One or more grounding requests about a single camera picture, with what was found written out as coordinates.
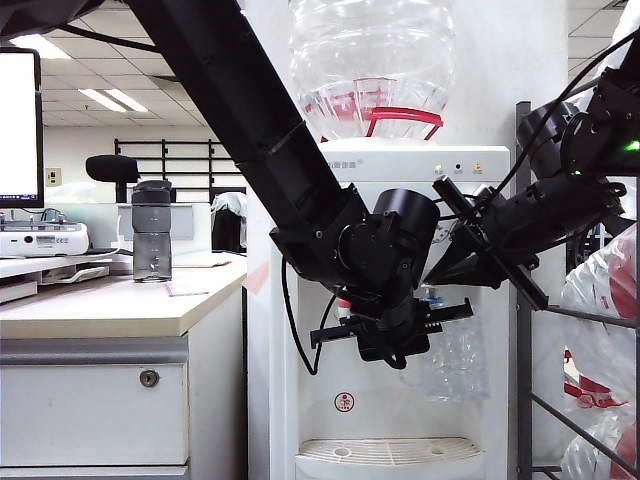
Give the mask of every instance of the paper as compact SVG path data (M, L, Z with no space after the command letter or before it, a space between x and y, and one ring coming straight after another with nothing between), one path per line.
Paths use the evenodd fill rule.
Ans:
M195 282L171 281L165 283L170 297L184 297L188 295L207 295L209 291Z

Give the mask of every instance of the plastic bag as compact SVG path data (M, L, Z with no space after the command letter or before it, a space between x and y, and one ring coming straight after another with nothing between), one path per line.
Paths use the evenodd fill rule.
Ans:
M632 408L607 412L587 432L615 451L627 463L636 462L636 424ZM627 480L633 477L582 437L569 444L562 459L562 480Z
M567 276L561 306L611 317L636 317L636 227L631 226ZM576 368L613 390L619 400L635 399L635 331L590 320L565 322L566 344Z

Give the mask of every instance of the green led light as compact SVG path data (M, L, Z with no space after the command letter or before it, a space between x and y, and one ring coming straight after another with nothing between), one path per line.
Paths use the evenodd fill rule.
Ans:
M640 140L634 140L629 145L624 147L625 152L637 152L640 151Z

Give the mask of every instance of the white cabinet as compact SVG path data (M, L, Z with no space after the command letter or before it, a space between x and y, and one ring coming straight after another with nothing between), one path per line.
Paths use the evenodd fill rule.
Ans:
M191 480L187 467L3 468L7 480Z
M0 478L246 478L245 269L174 268L203 295L105 277L0 306Z
M3 467L187 461L184 364L5 366L0 381Z

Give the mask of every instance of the wall outlet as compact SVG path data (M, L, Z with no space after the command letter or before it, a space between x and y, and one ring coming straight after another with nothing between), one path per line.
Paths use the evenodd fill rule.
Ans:
M62 169L61 168L45 168L47 187L57 187L62 185Z

